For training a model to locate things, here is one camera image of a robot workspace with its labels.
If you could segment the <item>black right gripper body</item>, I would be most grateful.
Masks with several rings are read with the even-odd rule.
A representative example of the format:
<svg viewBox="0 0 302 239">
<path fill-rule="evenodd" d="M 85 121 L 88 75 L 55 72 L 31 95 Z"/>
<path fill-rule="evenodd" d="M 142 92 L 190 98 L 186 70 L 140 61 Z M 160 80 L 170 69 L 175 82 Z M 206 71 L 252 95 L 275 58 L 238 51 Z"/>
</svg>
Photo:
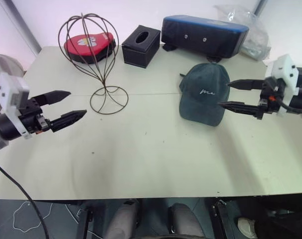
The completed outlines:
<svg viewBox="0 0 302 239">
<path fill-rule="evenodd" d="M 282 78 L 267 77 L 264 80 L 257 80 L 257 89 L 261 90 L 257 114 L 277 113 L 280 109 L 277 98 L 284 97 L 285 87 L 286 84 Z"/>
</svg>

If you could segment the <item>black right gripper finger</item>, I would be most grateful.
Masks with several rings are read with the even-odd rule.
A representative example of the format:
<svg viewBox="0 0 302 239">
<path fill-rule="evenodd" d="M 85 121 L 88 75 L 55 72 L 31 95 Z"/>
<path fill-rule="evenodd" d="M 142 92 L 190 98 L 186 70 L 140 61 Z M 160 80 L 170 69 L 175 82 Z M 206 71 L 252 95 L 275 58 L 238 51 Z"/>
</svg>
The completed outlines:
<svg viewBox="0 0 302 239">
<path fill-rule="evenodd" d="M 258 120 L 261 120 L 263 118 L 263 115 L 267 112 L 266 107 L 247 105 L 243 102 L 234 102 L 234 101 L 219 102 L 218 105 L 226 110 L 238 114 L 253 116 Z"/>
<path fill-rule="evenodd" d="M 240 79 L 228 83 L 228 86 L 238 90 L 261 90 L 264 80 Z"/>
</svg>

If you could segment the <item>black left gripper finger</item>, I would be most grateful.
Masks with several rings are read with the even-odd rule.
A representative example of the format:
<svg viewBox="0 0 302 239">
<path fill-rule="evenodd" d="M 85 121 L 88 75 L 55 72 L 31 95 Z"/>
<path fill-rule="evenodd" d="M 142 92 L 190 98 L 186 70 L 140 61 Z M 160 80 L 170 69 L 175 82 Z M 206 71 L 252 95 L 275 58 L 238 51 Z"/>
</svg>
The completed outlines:
<svg viewBox="0 0 302 239">
<path fill-rule="evenodd" d="M 69 91 L 52 91 L 32 98 L 38 103 L 39 106 L 43 106 L 60 102 L 69 95 L 71 95 Z"/>
<path fill-rule="evenodd" d="M 50 122 L 50 129 L 53 132 L 56 132 L 63 128 L 66 128 L 80 120 L 86 113 L 86 110 L 77 110 L 63 114 L 60 118 Z"/>
</svg>

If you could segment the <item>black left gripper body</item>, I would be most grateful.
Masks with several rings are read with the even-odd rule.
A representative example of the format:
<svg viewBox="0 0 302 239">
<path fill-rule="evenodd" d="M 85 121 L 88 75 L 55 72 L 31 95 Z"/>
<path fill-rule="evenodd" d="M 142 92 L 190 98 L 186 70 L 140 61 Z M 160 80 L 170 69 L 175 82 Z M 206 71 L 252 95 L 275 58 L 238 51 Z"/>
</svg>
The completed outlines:
<svg viewBox="0 0 302 239">
<path fill-rule="evenodd" d="M 29 133 L 39 134 L 50 130 L 50 120 L 46 119 L 42 113 L 41 106 L 47 105 L 45 98 L 30 98 L 26 102 L 24 109 L 19 110 L 21 116 L 18 118 Z"/>
</svg>

